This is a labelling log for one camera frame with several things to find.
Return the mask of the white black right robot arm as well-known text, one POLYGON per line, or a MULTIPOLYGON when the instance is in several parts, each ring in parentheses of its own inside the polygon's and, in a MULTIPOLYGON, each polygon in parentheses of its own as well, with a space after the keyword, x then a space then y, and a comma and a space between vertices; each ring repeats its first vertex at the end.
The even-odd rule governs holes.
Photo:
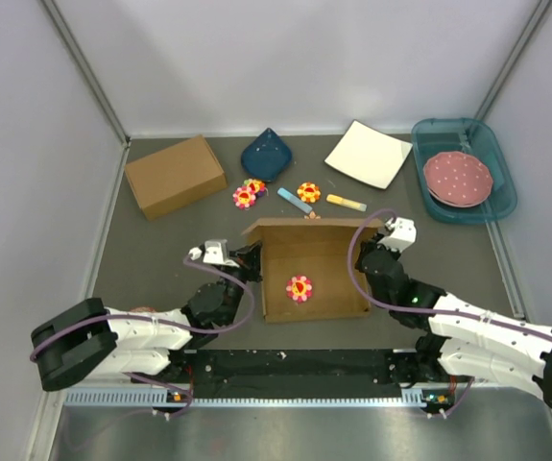
POLYGON ((468 376, 514 387, 552 409, 552 327, 510 319, 467 303, 442 288, 410 278, 400 253, 384 236, 348 245, 351 278, 359 292, 407 328, 425 331, 433 345, 419 352, 419 373, 430 380, 468 376))

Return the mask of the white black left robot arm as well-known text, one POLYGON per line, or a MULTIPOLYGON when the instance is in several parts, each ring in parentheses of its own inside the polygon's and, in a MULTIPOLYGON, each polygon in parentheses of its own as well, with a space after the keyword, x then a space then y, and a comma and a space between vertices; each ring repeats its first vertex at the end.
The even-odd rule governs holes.
POLYGON ((202 348, 251 318, 237 312, 261 277, 259 242, 229 250, 224 240, 192 248, 185 266, 210 273, 180 308, 168 311, 121 311, 88 298, 31 333, 31 362, 46 392, 70 388, 87 378, 126 375, 173 382, 185 372, 184 353, 202 348))

